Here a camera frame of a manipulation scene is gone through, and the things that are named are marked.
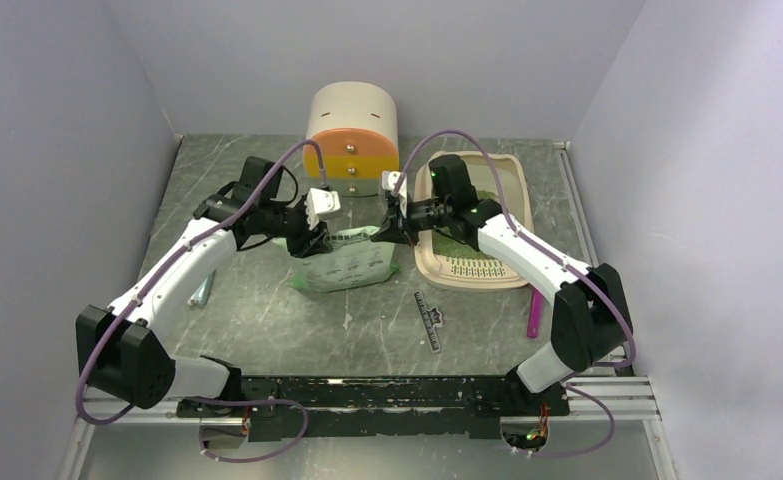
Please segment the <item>black mounting rail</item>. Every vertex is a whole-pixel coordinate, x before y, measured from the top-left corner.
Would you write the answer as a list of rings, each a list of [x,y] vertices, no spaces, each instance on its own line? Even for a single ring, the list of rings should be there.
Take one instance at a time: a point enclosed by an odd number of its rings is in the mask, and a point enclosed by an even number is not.
[[[252,441],[308,437],[462,435],[500,439],[510,417],[570,412],[563,386],[531,393],[500,375],[346,377],[246,376],[237,395],[246,407],[181,400],[182,419],[205,422],[247,418]]]

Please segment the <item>magenta plastic scoop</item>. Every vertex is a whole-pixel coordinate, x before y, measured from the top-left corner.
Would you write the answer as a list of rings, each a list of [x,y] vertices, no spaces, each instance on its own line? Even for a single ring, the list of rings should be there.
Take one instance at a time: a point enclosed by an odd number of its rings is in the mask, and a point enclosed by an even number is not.
[[[526,328],[526,335],[528,338],[536,339],[539,336],[544,306],[545,300],[543,295],[535,288],[532,288]]]

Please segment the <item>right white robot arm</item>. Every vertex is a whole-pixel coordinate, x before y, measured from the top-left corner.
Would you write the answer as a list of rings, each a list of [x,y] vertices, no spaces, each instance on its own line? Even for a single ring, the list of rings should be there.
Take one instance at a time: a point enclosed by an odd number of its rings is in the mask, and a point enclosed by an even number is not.
[[[547,343],[510,373],[509,406],[529,414],[552,384],[582,373],[615,348],[633,342],[632,326],[618,272],[590,266],[533,235],[492,198],[479,198],[466,163],[448,154],[428,165],[431,197],[412,202],[404,176],[385,171],[381,189],[387,211],[374,242],[414,246],[429,230],[450,236],[510,267],[552,308]]]

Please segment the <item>green litter bag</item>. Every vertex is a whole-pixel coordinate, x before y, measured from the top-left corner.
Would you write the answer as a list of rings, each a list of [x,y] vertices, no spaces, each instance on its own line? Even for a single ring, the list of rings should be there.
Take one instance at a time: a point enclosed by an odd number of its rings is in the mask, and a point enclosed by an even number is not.
[[[290,287],[306,292],[334,292],[387,281],[398,271],[393,243],[373,242],[378,226],[339,230],[329,237],[329,253],[292,258]]]

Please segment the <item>beige litter box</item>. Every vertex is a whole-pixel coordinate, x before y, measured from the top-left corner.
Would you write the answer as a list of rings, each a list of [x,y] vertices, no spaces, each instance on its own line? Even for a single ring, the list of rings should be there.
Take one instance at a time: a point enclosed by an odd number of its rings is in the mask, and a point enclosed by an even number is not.
[[[495,180],[486,160],[478,151],[459,151],[479,198],[495,198],[503,189],[510,214],[532,231],[532,208],[520,161],[511,154],[491,154],[499,179]],[[505,263],[471,247],[458,244],[433,231],[419,233],[414,247],[419,272],[441,288],[488,291],[524,287],[527,282]]]

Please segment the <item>beige orange drawer cabinet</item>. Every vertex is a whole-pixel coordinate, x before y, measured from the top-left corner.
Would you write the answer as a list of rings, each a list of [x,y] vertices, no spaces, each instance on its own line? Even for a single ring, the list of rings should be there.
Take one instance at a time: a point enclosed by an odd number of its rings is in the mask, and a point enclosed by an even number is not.
[[[396,104],[384,89],[366,82],[341,81],[314,95],[306,137],[317,143],[303,148],[306,175],[321,178],[342,196],[369,197],[378,193],[381,174],[399,168]]]

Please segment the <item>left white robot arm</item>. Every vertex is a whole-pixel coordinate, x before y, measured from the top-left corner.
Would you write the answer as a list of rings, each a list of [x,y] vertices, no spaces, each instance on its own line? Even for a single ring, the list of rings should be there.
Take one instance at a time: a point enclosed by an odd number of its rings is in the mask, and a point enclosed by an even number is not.
[[[327,219],[341,211],[330,187],[289,201],[277,194],[286,168],[248,157],[240,177],[194,211],[180,238],[133,287],[106,307],[88,306],[75,322],[79,388],[95,388],[133,407],[203,398],[228,416],[245,398],[238,367],[207,356],[174,357],[163,344],[179,313],[222,264],[249,250],[248,239],[285,241],[289,254],[328,253]]]

